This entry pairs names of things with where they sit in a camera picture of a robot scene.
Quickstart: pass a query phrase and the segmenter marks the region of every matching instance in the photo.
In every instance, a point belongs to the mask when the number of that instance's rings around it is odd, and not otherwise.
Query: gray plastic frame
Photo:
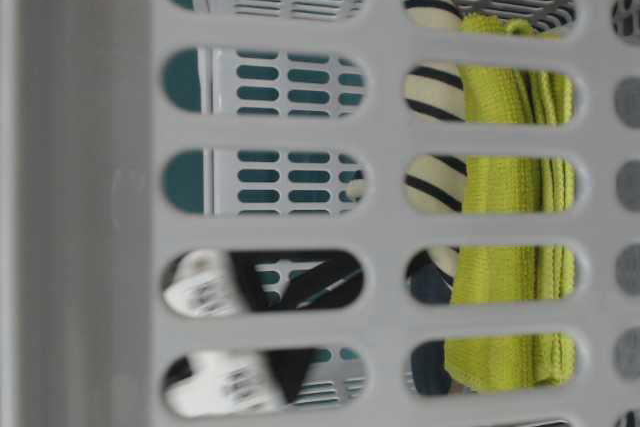
[[[542,417],[602,427],[637,407],[637,382],[613,366],[616,339],[638,325],[637,299],[615,284],[615,259],[639,240],[637,215],[620,206],[615,185],[619,167],[638,155],[638,133],[618,120],[613,99],[640,70],[636,49],[611,29],[615,0],[575,0],[575,28],[553,43],[419,29],[400,0],[367,0],[358,16],[332,24],[203,16],[169,0],[0,1],[3,426],[476,427]],[[190,115],[165,96],[161,72],[192,45],[313,45],[358,61],[369,95],[335,124]],[[575,79],[581,103],[562,129],[414,122],[403,81],[423,59],[559,70]],[[161,187],[166,163],[185,149],[327,145],[363,160],[370,174],[369,195],[352,215],[188,216]],[[413,212],[401,183],[411,159],[471,151],[564,156],[582,195],[558,216]],[[583,268],[576,295],[562,303],[427,308],[402,280],[425,244],[558,242]],[[176,255],[206,246],[342,248],[363,262],[367,282],[339,312],[184,320],[163,304],[160,279]],[[567,386],[434,400],[405,387],[404,362],[425,340],[558,330],[579,346],[580,369]],[[185,421],[162,402],[166,368],[186,352],[332,344],[359,351],[368,368],[367,389],[347,407]]]

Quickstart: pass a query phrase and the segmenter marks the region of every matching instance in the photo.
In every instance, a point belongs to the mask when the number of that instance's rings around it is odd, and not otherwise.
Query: white sneaker
[[[220,250],[194,250],[182,257],[163,296],[174,311],[191,318],[249,310],[236,284],[231,257]]]
[[[186,361],[188,376],[165,389],[170,408],[182,417],[275,412],[285,406],[260,354],[210,351]]]

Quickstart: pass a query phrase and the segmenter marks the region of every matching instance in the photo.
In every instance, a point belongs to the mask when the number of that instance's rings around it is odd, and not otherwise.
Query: green microfiber cloth
[[[470,15],[463,32],[541,36],[524,20]],[[570,120],[571,81],[550,72],[460,66],[468,122],[557,125]],[[561,212],[574,202],[575,172],[562,159],[467,159],[463,212]],[[469,246],[460,251],[453,304],[559,299],[574,287],[573,253],[563,246]],[[563,334],[448,340],[445,366],[477,392],[560,384],[573,376],[575,345]]]

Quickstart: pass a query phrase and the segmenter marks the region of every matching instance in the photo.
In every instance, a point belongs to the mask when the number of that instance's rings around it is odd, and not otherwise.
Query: black and white striped cloth
[[[419,27],[457,32],[462,15],[452,0],[404,0],[409,17]],[[416,117],[425,122],[464,122],[464,92],[458,67],[444,62],[422,62],[407,76],[405,97]],[[462,211],[467,167],[461,157],[423,155],[414,160],[405,176],[409,203],[418,211],[447,214]],[[347,186],[347,195],[364,195],[366,180]],[[449,288],[458,264],[457,247],[427,247]]]

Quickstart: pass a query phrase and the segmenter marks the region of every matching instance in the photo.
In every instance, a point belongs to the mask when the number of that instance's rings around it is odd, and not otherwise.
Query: laundry basket
[[[523,17],[541,31],[572,27],[554,43],[420,29],[402,0],[193,0],[197,12],[171,0],[1,1],[3,425],[502,427],[562,418],[602,427],[639,406],[637,380],[623,378],[614,361],[618,339],[638,327],[637,298],[615,281],[618,254],[637,242],[637,212],[621,206],[616,179],[637,158],[638,140],[614,108],[619,86],[629,89],[622,97],[631,106],[638,98],[637,83],[621,83],[638,75],[638,0],[455,0],[465,13]],[[188,48],[198,49],[206,115],[177,109],[162,85],[168,59]],[[402,85],[425,59],[562,71],[579,90],[576,118],[555,131],[413,122]],[[280,75],[246,78],[239,69],[247,65]],[[305,81],[289,74],[300,70],[328,74],[321,88],[306,82],[306,90],[329,101],[291,100]],[[239,102],[243,87],[274,88],[279,97]],[[189,149],[204,153],[204,216],[177,211],[162,185],[167,164]],[[265,151],[278,154],[280,198],[246,205],[239,173]],[[578,170],[582,198],[553,218],[418,217],[399,179],[431,151],[564,155]],[[329,157],[322,170],[330,200],[293,205],[292,155],[306,155],[316,170],[318,154]],[[369,182],[360,203],[339,180],[355,171]],[[630,179],[625,188],[633,191]],[[390,267],[406,266],[429,244],[523,242],[563,242],[581,259],[584,283],[562,308],[426,308],[407,295],[405,268]],[[169,263],[202,247],[343,249],[362,261],[365,289],[344,310],[203,325],[172,315],[160,296]],[[288,279],[314,265],[259,270]],[[284,280],[265,285],[283,288]],[[488,398],[424,400],[407,389],[407,358],[425,340],[532,329],[575,338],[574,382]],[[299,404],[357,401],[195,421],[162,401],[163,376],[186,353],[310,345],[329,346],[331,360],[314,364]],[[637,354],[629,352],[633,366]]]

